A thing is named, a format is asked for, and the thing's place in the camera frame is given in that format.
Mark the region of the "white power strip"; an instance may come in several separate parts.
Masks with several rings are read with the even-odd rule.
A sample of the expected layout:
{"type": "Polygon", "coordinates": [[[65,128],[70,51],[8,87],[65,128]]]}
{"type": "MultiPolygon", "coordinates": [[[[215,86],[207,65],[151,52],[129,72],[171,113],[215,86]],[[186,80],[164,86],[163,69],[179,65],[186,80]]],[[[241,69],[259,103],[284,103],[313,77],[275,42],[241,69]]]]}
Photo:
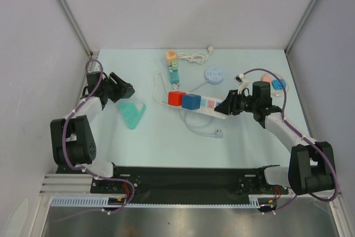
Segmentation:
{"type": "Polygon", "coordinates": [[[169,105],[169,106],[174,107],[174,108],[181,108],[183,110],[188,110],[188,111],[203,114],[203,115],[208,115],[208,116],[211,116],[214,118],[219,118],[219,119],[226,119],[227,118],[227,115],[224,115],[224,114],[221,114],[221,113],[218,113],[215,111],[215,107],[222,102],[221,99],[207,97],[207,96],[203,96],[203,95],[200,95],[200,96],[201,96],[201,105],[200,105],[200,108],[196,109],[196,110],[184,109],[184,108],[182,108],[182,106],[180,106],[180,107],[174,107],[171,105],[169,105]]]}

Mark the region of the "teal triangular power strip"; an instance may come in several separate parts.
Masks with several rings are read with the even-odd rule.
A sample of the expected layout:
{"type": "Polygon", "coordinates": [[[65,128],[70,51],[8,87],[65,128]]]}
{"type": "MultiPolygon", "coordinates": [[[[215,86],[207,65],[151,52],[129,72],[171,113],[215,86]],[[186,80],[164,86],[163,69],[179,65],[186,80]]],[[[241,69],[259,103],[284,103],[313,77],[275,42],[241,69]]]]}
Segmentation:
{"type": "Polygon", "coordinates": [[[146,111],[146,105],[141,102],[121,102],[118,105],[123,121],[130,130],[134,130],[146,111]]]}

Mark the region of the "pink small plug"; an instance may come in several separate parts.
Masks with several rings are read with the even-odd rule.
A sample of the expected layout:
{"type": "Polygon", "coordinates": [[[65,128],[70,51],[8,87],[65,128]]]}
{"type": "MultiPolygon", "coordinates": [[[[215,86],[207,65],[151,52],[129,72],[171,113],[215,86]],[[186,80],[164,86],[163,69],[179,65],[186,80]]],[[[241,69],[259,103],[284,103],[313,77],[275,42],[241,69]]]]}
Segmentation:
{"type": "Polygon", "coordinates": [[[266,74],[264,74],[264,75],[261,77],[261,80],[262,80],[263,82],[269,82],[269,83],[271,83],[271,77],[268,76],[268,75],[266,75],[266,74]]]}

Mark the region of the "blue square adapter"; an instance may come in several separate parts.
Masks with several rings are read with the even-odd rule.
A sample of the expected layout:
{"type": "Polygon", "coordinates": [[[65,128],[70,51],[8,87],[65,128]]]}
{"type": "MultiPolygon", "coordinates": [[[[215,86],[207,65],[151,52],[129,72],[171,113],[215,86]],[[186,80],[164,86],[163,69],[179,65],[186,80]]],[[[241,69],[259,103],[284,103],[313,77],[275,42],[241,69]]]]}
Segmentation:
{"type": "Polygon", "coordinates": [[[284,79],[280,79],[280,80],[274,79],[272,80],[271,85],[274,90],[287,89],[287,83],[285,82],[284,79]]]}

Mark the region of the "dark green cube adapter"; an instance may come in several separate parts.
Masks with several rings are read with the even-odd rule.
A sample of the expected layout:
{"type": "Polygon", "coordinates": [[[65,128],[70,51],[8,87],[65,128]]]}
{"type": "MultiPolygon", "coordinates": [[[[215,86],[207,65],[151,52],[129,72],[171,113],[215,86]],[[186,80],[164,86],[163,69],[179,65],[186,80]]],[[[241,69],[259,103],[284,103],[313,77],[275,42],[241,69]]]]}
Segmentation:
{"type": "Polygon", "coordinates": [[[128,83],[122,89],[121,98],[129,99],[134,93],[135,93],[134,87],[130,83],[128,83]]]}

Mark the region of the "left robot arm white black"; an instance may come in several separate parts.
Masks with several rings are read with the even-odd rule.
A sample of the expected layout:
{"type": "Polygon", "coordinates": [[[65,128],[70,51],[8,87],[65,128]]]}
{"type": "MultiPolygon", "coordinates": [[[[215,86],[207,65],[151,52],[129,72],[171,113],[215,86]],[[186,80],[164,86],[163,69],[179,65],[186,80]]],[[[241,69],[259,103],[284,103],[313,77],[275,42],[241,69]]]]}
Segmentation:
{"type": "Polygon", "coordinates": [[[86,74],[87,86],[76,108],[67,116],[50,123],[53,158],[57,166],[82,171],[103,179],[111,193],[121,189],[122,179],[114,174],[114,164],[97,157],[97,146],[90,127],[108,101],[128,99],[134,87],[115,73],[100,71],[86,74]]]}

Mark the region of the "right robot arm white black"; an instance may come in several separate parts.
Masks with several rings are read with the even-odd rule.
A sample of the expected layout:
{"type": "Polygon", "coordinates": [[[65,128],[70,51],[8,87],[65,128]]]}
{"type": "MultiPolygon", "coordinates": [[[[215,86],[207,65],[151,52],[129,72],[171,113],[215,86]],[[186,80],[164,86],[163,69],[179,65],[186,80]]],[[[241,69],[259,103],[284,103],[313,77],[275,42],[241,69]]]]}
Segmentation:
{"type": "Polygon", "coordinates": [[[263,169],[264,174],[256,179],[256,188],[260,192],[269,193],[276,185],[281,185],[292,189],[296,195],[314,196],[326,190],[338,193],[332,146],[302,134],[293,126],[282,109],[272,104],[268,82],[254,82],[250,95],[230,90],[226,99],[214,110],[224,115],[251,113],[254,120],[290,152],[288,167],[270,166],[263,169]]]}

